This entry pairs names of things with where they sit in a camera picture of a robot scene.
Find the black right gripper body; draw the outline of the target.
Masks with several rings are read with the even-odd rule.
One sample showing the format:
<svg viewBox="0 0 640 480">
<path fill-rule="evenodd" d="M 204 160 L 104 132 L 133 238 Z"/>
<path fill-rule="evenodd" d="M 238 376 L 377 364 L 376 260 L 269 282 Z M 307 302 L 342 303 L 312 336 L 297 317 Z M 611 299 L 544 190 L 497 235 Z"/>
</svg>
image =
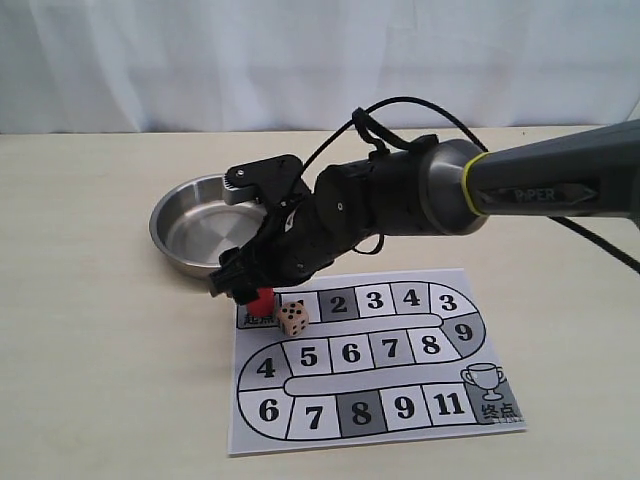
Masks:
<svg viewBox="0 0 640 480">
<path fill-rule="evenodd" d="M 434 235 L 421 205 L 420 170 L 437 145 L 436 136 L 425 135 L 412 151 L 328 166 L 313 193 L 252 245 L 248 277 L 259 288 L 295 286 L 371 236 Z"/>
</svg>

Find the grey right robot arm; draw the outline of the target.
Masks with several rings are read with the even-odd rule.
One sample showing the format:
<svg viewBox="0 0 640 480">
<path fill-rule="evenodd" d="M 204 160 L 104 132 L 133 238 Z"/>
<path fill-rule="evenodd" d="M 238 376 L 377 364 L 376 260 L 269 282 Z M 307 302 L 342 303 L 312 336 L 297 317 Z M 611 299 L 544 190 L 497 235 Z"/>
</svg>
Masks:
<svg viewBox="0 0 640 480">
<path fill-rule="evenodd" d="M 252 238 L 220 256 L 213 294 L 245 305 L 263 289 L 300 285 L 369 237 L 463 236 L 495 215 L 639 217 L 635 121 L 502 151 L 473 135 L 404 140 L 363 112 L 351 125 L 368 156 L 327 166 L 313 186 L 292 155 L 227 171 L 224 200 L 255 201 L 266 214 Z"/>
</svg>

